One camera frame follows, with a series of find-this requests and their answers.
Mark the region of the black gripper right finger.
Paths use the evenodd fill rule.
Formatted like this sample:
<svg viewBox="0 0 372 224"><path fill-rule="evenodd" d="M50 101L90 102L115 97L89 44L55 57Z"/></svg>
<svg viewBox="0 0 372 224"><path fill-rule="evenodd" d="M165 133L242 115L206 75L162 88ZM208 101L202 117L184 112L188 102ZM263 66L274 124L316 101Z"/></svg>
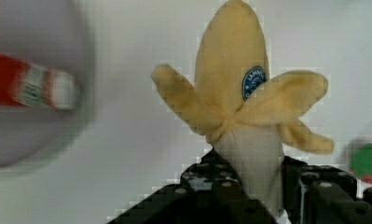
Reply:
<svg viewBox="0 0 372 224"><path fill-rule="evenodd" d="M286 156L282 189L292 224L372 224L372 187L359 198L356 178L336 167Z"/></svg>

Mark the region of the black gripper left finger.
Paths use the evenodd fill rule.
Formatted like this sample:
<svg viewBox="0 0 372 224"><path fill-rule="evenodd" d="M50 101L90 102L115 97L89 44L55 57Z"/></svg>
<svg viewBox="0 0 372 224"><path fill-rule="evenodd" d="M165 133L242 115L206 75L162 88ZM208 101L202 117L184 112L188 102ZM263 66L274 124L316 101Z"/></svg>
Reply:
<svg viewBox="0 0 372 224"><path fill-rule="evenodd" d="M190 165L178 184L138 202L107 224L277 224L242 188L232 165L215 150Z"/></svg>

